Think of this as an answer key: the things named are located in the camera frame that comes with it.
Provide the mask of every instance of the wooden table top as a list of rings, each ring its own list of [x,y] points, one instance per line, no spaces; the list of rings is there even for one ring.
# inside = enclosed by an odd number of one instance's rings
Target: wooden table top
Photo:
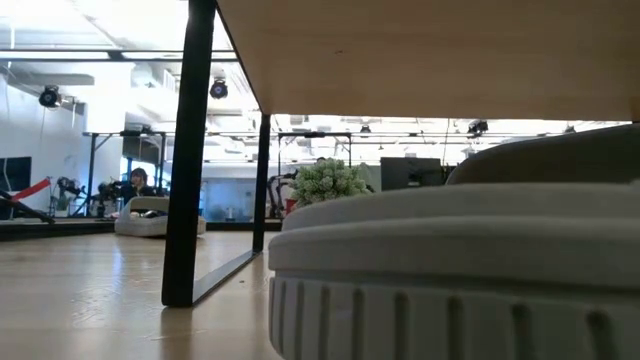
[[[219,0],[262,111],[640,116],[640,2]]]

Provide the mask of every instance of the wooden floor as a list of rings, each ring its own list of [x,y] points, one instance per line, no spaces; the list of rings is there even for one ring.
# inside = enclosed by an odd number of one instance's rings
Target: wooden floor
[[[207,233],[196,277],[250,242]],[[0,243],[0,357],[280,359],[268,340],[266,255],[183,310],[160,303],[163,254],[162,240],[112,234]]]

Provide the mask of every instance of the person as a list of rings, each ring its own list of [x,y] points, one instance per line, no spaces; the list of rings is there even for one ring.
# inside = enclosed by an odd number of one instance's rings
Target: person
[[[123,185],[121,188],[124,205],[136,196],[156,196],[153,188],[147,185],[147,172],[142,168],[136,168],[131,171],[131,180],[129,184]]]

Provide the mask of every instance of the black security camera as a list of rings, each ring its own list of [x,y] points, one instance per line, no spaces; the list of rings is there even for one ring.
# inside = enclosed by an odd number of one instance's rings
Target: black security camera
[[[471,134],[471,135],[468,136],[468,138],[469,139],[478,138],[487,131],[489,131],[489,124],[487,123],[486,120],[479,120],[479,119],[474,120],[469,123],[469,131],[467,131],[467,134]]]
[[[60,93],[58,92],[58,87],[55,85],[45,86],[44,91],[38,98],[38,102],[47,109],[56,109],[60,107],[60,104],[62,103],[62,96],[60,96]]]
[[[211,85],[211,89],[209,90],[209,94],[214,99],[223,99],[229,95],[229,90],[227,89],[227,84],[224,80],[216,79]]]

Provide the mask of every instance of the red bar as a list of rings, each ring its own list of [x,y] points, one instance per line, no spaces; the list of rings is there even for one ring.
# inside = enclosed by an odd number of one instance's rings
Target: red bar
[[[40,181],[39,183],[33,185],[30,188],[26,188],[22,191],[20,191],[19,193],[15,194],[12,198],[11,201],[13,202],[18,202],[21,199],[24,198],[28,198],[29,196],[40,192],[41,190],[47,188],[49,185],[51,185],[51,181],[49,181],[49,179],[44,179],[42,181]]]

